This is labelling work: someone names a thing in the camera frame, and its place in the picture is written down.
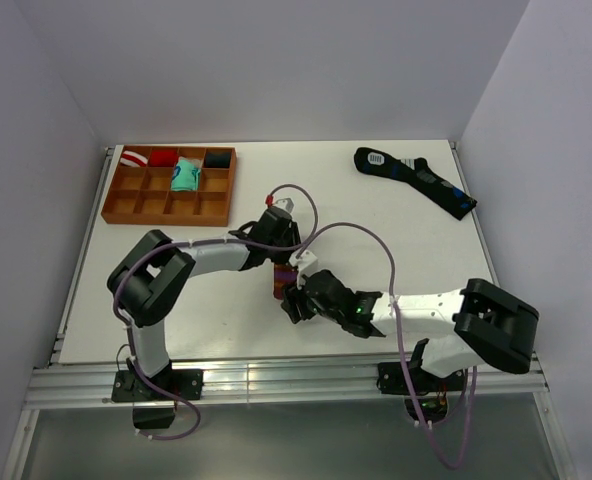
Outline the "maroon purple striped sock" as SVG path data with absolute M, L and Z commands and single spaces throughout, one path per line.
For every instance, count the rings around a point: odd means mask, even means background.
M 289 264 L 273 265 L 273 297 L 282 301 L 284 298 L 284 289 L 289 285 L 295 284 L 298 272 Z

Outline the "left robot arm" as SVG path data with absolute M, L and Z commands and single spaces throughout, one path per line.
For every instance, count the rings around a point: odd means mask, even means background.
M 147 232 L 107 279 L 114 312 L 127 326 L 138 366 L 135 388 L 148 399 L 159 399 L 170 389 L 164 320 L 189 279 L 246 271 L 267 260 L 285 263 L 300 243 L 297 223 L 276 206 L 219 238 L 174 242 L 158 229 Z

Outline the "dark teal rolled sock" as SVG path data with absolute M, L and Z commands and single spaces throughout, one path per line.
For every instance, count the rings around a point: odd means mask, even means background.
M 228 169 L 231 163 L 231 153 L 225 151 L 208 150 L 204 158 L 204 167 L 213 169 Z

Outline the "mint green rolled sock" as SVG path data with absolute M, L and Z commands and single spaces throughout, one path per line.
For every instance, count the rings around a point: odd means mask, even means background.
M 173 192 L 197 191 L 201 171 L 200 159 L 180 157 L 174 166 L 170 190 Z

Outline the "brown wooden divider tray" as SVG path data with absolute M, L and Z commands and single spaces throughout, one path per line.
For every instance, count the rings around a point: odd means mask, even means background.
M 101 216 L 108 224 L 224 227 L 236 177 L 233 147 L 123 145 Z

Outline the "black blue sock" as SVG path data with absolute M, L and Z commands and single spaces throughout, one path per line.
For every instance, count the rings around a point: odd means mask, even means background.
M 473 197 L 436 174 L 423 157 L 397 159 L 380 150 L 359 147 L 353 161 L 358 172 L 407 184 L 457 220 L 477 206 Z

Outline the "red white striped rolled sock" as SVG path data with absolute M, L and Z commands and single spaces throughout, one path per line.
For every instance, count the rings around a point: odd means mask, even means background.
M 148 159 L 135 151 L 123 150 L 119 163 L 128 167 L 143 168 L 147 166 Z

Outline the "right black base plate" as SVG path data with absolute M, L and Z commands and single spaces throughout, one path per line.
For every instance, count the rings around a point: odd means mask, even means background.
M 377 364 L 378 377 L 376 387 L 386 395 L 409 395 L 399 362 L 381 362 Z M 439 378 L 422 370 L 409 366 L 409 374 L 418 396 L 430 393 L 462 391 L 465 388 L 466 371 L 459 370 L 448 377 Z

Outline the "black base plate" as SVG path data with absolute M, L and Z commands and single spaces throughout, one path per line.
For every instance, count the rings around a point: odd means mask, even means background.
M 203 387 L 203 371 L 201 369 L 168 369 L 150 378 L 150 382 L 159 389 L 163 389 L 186 400 L 199 400 Z M 113 403 L 169 400 L 169 397 L 147 386 L 133 370 L 121 370 L 115 375 L 111 393 L 111 401 Z
M 376 387 L 386 395 L 409 395 L 399 362 L 381 362 L 377 364 L 378 377 Z M 439 378 L 422 370 L 409 366 L 409 374 L 418 396 L 430 393 L 462 391 L 465 388 L 466 371 L 459 370 L 448 377 Z

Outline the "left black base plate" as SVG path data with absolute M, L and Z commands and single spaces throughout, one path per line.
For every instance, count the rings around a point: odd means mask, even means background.
M 150 382 L 159 389 L 163 389 L 186 400 L 199 400 L 203 387 L 203 371 L 201 369 L 168 369 L 150 378 Z M 111 393 L 111 401 L 113 403 L 169 400 L 169 397 L 147 386 L 133 370 L 121 370 L 115 375 Z

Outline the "aluminium frame rail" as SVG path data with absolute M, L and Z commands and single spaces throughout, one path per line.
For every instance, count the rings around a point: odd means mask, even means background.
M 179 362 L 180 370 L 203 371 L 197 406 L 376 399 L 377 365 L 396 355 L 350 355 L 267 360 Z M 35 370 L 24 410 L 114 407 L 111 393 L 117 369 L 55 364 Z

